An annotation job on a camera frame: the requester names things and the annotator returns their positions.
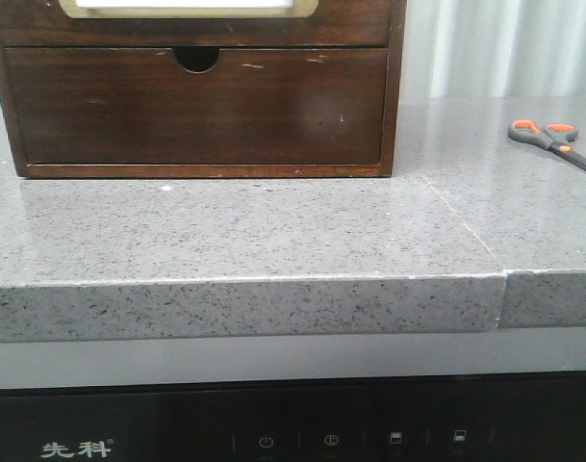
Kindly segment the orange grey handled scissors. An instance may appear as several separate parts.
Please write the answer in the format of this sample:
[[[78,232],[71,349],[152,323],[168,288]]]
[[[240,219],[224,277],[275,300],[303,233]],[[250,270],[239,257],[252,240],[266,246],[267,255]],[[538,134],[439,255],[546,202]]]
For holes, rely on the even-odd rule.
[[[586,171],[586,157],[572,147],[578,135],[578,129],[566,123],[550,123],[540,128],[531,119],[518,119],[508,127],[508,137],[512,141],[540,147]]]

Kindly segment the dark wooden drawer cabinet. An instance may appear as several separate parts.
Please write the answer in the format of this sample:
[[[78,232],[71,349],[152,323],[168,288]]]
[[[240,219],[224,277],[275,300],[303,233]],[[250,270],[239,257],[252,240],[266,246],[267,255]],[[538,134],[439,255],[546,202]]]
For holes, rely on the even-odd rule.
[[[320,1],[57,1],[71,18],[83,19],[257,19],[307,18]],[[245,178],[245,177],[382,177],[393,170],[405,16],[392,23],[383,45],[156,45],[156,46],[4,46],[0,41],[0,101],[15,170],[26,178]],[[382,48],[387,53],[379,157],[361,164],[36,164],[22,141],[9,80],[10,48],[180,48],[180,63],[201,73],[217,62],[225,48],[343,49]]]

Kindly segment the black built-in kitchen appliance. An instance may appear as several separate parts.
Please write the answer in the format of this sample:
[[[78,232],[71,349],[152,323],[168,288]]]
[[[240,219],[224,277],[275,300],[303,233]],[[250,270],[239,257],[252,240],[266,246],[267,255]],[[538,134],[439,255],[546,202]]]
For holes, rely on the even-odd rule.
[[[0,461],[586,461],[586,372],[0,390]]]

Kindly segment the wooden drawer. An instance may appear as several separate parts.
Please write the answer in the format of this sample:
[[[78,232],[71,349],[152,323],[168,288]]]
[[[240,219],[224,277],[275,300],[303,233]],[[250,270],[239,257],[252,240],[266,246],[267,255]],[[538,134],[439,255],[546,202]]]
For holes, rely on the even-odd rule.
[[[83,19],[57,1],[0,1],[4,46],[383,45],[404,1],[320,1],[307,18]]]
[[[361,164],[379,157],[382,48],[10,48],[36,164]]]

